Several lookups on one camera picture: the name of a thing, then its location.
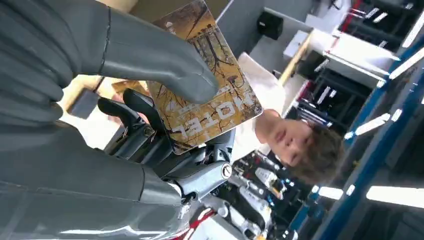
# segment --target brown hair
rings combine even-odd
[[[289,170],[306,184],[327,183],[336,173],[344,153],[340,135],[322,125],[312,125],[312,141],[305,156]]]

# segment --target boy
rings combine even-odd
[[[231,160],[256,149],[263,154],[272,150],[283,165],[307,184],[332,178],[343,154],[342,138],[324,126],[281,118],[285,92],[277,79],[246,53],[241,54],[238,63],[263,107],[263,114],[236,128]]]

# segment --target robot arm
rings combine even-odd
[[[189,102],[218,90],[184,40],[94,0],[3,0],[0,124],[40,126],[62,115],[54,102],[78,74],[149,80]]]
[[[142,164],[88,147],[57,121],[56,102],[78,74],[98,74],[157,81],[205,103],[218,84],[188,43],[94,0],[0,0],[0,66],[0,189],[17,203],[0,212],[36,212],[12,210],[1,223],[37,222],[42,231],[22,230],[32,239],[159,239],[178,228],[178,191]]]

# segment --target black box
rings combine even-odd
[[[87,119],[97,106],[99,95],[88,88],[83,88],[73,104],[66,110],[70,115]]]
[[[283,32],[283,19],[264,11],[257,19],[257,30],[268,38],[278,40]]]

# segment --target book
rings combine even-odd
[[[211,101],[193,104],[158,82],[147,82],[175,154],[195,148],[263,112],[203,0],[193,1],[153,24],[193,45],[219,83],[219,91]]]

